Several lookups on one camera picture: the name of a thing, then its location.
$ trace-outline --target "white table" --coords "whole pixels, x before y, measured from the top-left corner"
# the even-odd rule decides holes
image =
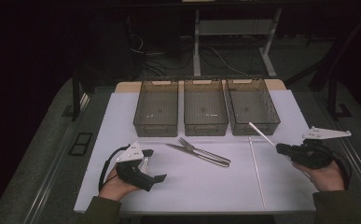
[[[167,174],[164,182],[150,192],[139,190],[122,202],[123,215],[189,214],[276,214],[314,211],[312,194],[316,188],[291,162],[260,136],[233,136],[230,126],[225,136],[185,136],[183,89],[179,87],[178,136],[138,137],[133,127],[140,83],[118,85],[108,103],[101,130],[76,201],[75,211],[84,212],[98,194],[104,162],[119,147],[139,141],[142,149],[154,149],[150,175]],[[291,91],[272,90],[271,98],[281,119],[274,143],[299,145],[309,130]],[[180,145],[185,137],[200,147],[231,160],[229,168],[192,157],[165,146]]]

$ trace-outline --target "white plastic part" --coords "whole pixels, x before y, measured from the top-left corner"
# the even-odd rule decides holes
[[[145,175],[148,175],[148,161],[149,161],[149,158],[145,157],[143,160],[142,167],[140,168],[140,171]]]
[[[132,143],[118,158],[117,162],[136,161],[143,158],[143,151],[139,143],[136,141]]]
[[[319,129],[311,127],[309,131],[302,135],[306,139],[327,139],[327,138],[338,138],[338,137],[348,137],[351,136],[351,132],[341,132],[329,129]]]

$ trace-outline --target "cable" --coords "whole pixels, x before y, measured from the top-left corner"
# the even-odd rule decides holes
[[[243,74],[245,76],[252,77],[244,72],[241,72],[241,71],[236,70],[235,68],[229,66],[229,64],[226,63],[226,61],[221,57],[221,55],[215,49],[213,49],[212,47],[209,47],[209,48],[212,49],[218,55],[218,57],[220,57],[221,61],[223,61],[223,63],[227,66],[227,68],[229,68],[230,70],[235,71],[237,73]]]
[[[104,182],[105,173],[107,172],[107,169],[108,169],[108,166],[110,165],[111,160],[117,153],[119,153],[120,151],[126,150],[129,146],[130,145],[127,145],[125,147],[121,147],[121,148],[117,149],[110,155],[110,157],[107,159],[107,161],[104,162],[104,168],[102,169],[101,177],[99,178],[99,191],[101,191],[102,187],[105,184],[105,182]]]

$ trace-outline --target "plastic bin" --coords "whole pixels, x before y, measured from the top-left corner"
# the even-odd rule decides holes
[[[223,136],[229,119],[220,77],[190,77],[184,81],[186,136]]]
[[[280,119],[263,79],[227,78],[226,98],[233,135],[258,135],[249,122],[266,135],[275,132]]]
[[[178,81],[150,78],[142,82],[133,125],[139,137],[176,137]]]

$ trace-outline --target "black cable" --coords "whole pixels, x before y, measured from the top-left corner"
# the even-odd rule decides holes
[[[161,66],[161,67],[164,68],[164,69],[168,69],[168,70],[180,70],[180,69],[183,69],[183,68],[187,67],[187,66],[189,65],[189,63],[191,62],[191,59],[192,59],[192,54],[190,54],[190,56],[188,57],[188,60],[187,60],[186,64],[182,65],[181,67],[177,67],[177,68],[167,67],[167,66],[163,65],[162,63],[157,63],[157,62],[155,62],[155,61],[153,61],[153,60],[151,60],[151,59],[147,59],[147,60],[148,60],[149,62],[152,62],[152,63],[155,63],[155,64]]]
[[[107,169],[108,169],[108,166],[110,165],[111,160],[117,153],[119,153],[120,151],[126,150],[129,146],[130,145],[127,145],[125,147],[121,147],[121,148],[117,149],[110,155],[110,157],[107,159],[107,161],[104,162],[104,168],[102,169],[101,177],[99,178],[99,191],[101,191],[102,187],[104,186],[105,173],[107,172]]]

